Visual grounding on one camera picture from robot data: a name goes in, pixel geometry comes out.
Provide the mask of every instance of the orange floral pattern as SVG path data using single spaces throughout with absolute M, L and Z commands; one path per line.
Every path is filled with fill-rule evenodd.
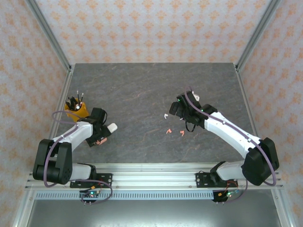
M 37 2 L 71 64 L 236 63 L 270 0 Z
M 303 223 L 303 15 L 285 0 L 241 71 L 262 137 L 275 143 L 292 211 Z
M 25 1 L 2 0 L 0 11 L 0 220 L 12 226 L 66 71 Z

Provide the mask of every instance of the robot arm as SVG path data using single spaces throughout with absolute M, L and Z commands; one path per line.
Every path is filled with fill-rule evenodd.
M 33 169 L 33 178 L 43 180 L 44 167 L 47 154 L 51 146 L 60 137 L 62 139 L 55 145 L 51 157 L 56 157 L 56 160 L 49 160 L 46 178 L 48 182 L 66 184 L 68 181 L 76 179 L 94 179 L 96 169 L 94 166 L 87 164 L 72 163 L 72 151 L 80 145 L 84 140 L 90 147 L 95 145 L 95 142 L 110 136 L 117 130 L 116 124 L 112 123 L 109 126 L 104 125 L 106 112 L 101 108 L 93 108 L 91 115 L 79 119 L 78 126 L 74 126 L 64 134 L 74 131 L 69 136 L 61 135 L 52 140 L 44 139 L 40 141 L 37 151 L 37 156 Z
M 279 168 L 275 144 L 271 139 L 265 138 L 264 140 L 261 140 L 260 138 L 245 132 L 227 120 L 220 112 L 218 112 L 216 108 L 209 104 L 201 106 L 199 103 L 199 96 L 193 92 L 188 91 L 187 96 L 190 102 L 196 108 L 210 116 L 222 120 L 222 122 L 219 122 L 195 110 L 187 102 L 184 93 L 177 96 L 178 102 L 174 102 L 171 105 L 169 113 L 182 118 L 186 123 L 192 123 L 213 132 L 234 147 L 245 159 L 243 161 L 232 163 L 223 161 L 217 164 L 210 172 L 210 179 L 215 185 L 219 185 L 219 182 L 224 182 L 229 179 L 243 178 L 246 178 L 254 185 L 261 185 L 271 175 L 267 162 L 260 153 L 259 149 L 251 143 L 251 140 L 262 147 L 269 158 L 273 169 L 277 170 Z M 239 132 L 226 125 L 226 123 L 229 123 L 231 126 L 240 130 L 249 139 L 246 139 Z

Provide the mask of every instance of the pencil holder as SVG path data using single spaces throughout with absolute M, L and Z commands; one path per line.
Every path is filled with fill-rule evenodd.
M 89 112 L 87 111 L 86 105 L 85 105 L 84 102 L 82 102 L 81 108 L 80 108 L 79 110 L 77 110 L 77 111 L 70 110 L 70 109 L 68 108 L 67 104 L 64 105 L 64 110 L 65 110 L 65 111 L 70 111 L 70 112 L 72 112 L 73 114 L 78 115 L 79 117 L 87 117 L 87 116 L 89 116 Z M 79 117 L 76 117 L 76 116 L 74 116 L 74 115 L 72 115 L 72 114 L 68 114 L 68 113 L 67 113 L 66 115 L 67 115 L 68 117 L 71 117 L 72 120 L 73 120 L 74 122 L 77 122 L 77 120 L 79 120 Z

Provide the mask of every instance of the gray table surface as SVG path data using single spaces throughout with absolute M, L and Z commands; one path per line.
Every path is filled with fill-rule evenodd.
M 175 163 L 238 161 L 241 156 L 211 132 L 187 132 L 185 122 L 169 113 L 176 96 L 192 86 L 200 104 L 211 104 L 227 119 L 252 133 L 232 63 L 76 64 L 68 96 L 84 93 L 88 111 L 101 107 L 107 125 L 118 129 L 101 146 L 81 143 L 73 162 Z M 59 125 L 57 135 L 71 126 Z

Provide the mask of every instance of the metal bracket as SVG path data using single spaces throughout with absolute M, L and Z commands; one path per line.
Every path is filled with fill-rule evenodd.
M 111 186 L 112 182 L 113 182 L 113 174 L 99 174 L 99 173 L 97 173 L 96 180 L 104 181 L 104 182 L 108 183 Z M 95 183 L 95 182 L 75 181 L 75 182 L 71 182 L 70 188 L 90 188 L 90 187 L 92 187 L 96 184 L 97 183 Z M 100 186 L 101 186 L 101 188 L 109 188 L 104 184 L 100 184 Z
M 226 188 L 228 186 L 227 184 L 228 181 L 218 181 L 214 182 L 211 177 L 211 173 L 204 173 L 204 172 L 199 172 L 196 173 L 196 185 L 197 188 Z

